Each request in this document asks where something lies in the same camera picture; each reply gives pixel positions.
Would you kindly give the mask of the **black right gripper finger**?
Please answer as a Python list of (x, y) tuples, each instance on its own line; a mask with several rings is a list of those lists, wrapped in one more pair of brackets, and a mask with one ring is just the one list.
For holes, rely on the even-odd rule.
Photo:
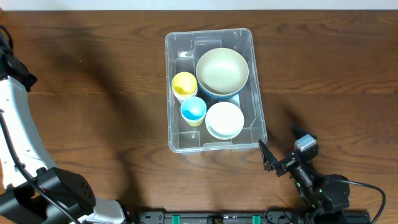
[(290, 123), (289, 124), (289, 128), (292, 131), (293, 135), (295, 136), (296, 139), (300, 139), (306, 135), (310, 135), (312, 138), (317, 139), (316, 135), (313, 135), (311, 133), (309, 133), (308, 131), (300, 128), (299, 126), (297, 126), (294, 123)]
[(264, 164), (264, 170), (266, 171), (272, 171), (275, 169), (275, 165), (278, 163), (278, 160), (276, 157), (271, 153), (269, 148), (266, 146), (266, 144), (259, 140), (259, 148), (262, 153), (262, 160)]

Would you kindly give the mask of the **grey small bowl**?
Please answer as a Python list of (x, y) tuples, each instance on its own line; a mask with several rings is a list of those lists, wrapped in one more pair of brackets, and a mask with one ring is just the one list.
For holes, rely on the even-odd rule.
[(232, 134), (220, 134), (220, 133), (217, 133), (211, 126), (207, 126), (206, 128), (207, 128), (208, 132), (209, 132), (214, 138), (217, 138), (217, 139), (220, 139), (220, 140), (229, 140), (229, 139), (233, 139), (233, 138), (235, 138), (236, 136), (238, 136), (238, 135), (240, 134), (240, 132), (243, 130), (243, 129), (241, 128), (241, 129), (236, 130), (236, 131), (233, 132)]

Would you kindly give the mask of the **white small bowl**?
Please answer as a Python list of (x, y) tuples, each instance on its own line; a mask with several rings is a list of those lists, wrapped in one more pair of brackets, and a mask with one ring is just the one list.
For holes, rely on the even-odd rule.
[(211, 126), (217, 133), (232, 134), (238, 129), (243, 129), (244, 115), (236, 105), (222, 101), (207, 111), (205, 125)]

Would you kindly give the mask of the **yellow cup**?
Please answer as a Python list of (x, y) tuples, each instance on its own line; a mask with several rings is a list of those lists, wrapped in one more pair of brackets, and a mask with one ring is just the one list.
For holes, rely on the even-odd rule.
[(197, 79), (189, 72), (180, 72), (174, 76), (172, 88), (179, 95), (189, 95), (197, 89)]
[(188, 125), (192, 126), (192, 127), (197, 127), (199, 125), (202, 124), (202, 122), (204, 121), (205, 117), (201, 117), (199, 119), (196, 120), (192, 120), (192, 119), (188, 119), (186, 117), (183, 117), (184, 120), (187, 122)]

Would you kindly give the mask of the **dark blue bowl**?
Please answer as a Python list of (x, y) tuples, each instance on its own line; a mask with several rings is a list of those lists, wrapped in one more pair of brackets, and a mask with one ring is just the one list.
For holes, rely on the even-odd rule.
[(230, 83), (227, 84), (216, 84), (211, 87), (209, 85), (198, 83), (199, 89), (204, 92), (204, 94), (216, 98), (219, 100), (227, 100), (232, 98), (234, 95), (240, 93), (244, 89), (244, 85), (236, 86)]

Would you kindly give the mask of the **light blue cup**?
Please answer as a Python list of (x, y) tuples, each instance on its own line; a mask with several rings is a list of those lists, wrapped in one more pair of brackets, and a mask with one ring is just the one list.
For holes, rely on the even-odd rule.
[(184, 119), (196, 121), (203, 119), (207, 112), (205, 101), (197, 96), (192, 96), (183, 101), (180, 112)]

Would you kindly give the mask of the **cream large bowl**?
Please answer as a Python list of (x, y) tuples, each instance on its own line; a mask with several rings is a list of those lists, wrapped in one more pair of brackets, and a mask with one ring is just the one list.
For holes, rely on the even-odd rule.
[(227, 48), (207, 51), (198, 60), (195, 71), (198, 82), (211, 87), (227, 83), (241, 86), (249, 78), (247, 61), (237, 51)]

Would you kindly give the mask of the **cream white cup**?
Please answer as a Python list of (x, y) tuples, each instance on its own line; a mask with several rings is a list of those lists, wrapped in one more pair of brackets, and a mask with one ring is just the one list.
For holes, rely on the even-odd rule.
[(192, 96), (196, 96), (197, 95), (197, 90), (195, 90), (194, 92), (191, 92), (189, 94), (186, 94), (186, 95), (179, 94), (176, 91), (173, 91), (173, 94), (174, 94), (174, 96), (181, 96), (181, 97), (189, 98), (189, 97), (192, 97)]

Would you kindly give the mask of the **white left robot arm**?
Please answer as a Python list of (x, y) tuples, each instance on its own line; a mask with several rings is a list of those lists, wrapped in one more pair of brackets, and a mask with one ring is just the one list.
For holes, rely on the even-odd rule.
[(14, 223), (131, 223), (120, 201), (96, 197), (82, 175), (59, 168), (47, 152), (29, 108), (36, 81), (2, 26), (1, 216)]

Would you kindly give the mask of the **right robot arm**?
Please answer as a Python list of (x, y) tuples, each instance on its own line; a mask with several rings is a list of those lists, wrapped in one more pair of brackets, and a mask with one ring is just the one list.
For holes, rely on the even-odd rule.
[(317, 137), (291, 124), (296, 141), (294, 150), (286, 158), (277, 160), (263, 141), (259, 141), (266, 171), (276, 171), (281, 177), (290, 175), (295, 187), (308, 205), (302, 211), (272, 208), (264, 213), (267, 223), (370, 223), (368, 212), (346, 212), (349, 207), (348, 179), (337, 174), (319, 174), (312, 159), (318, 155)]

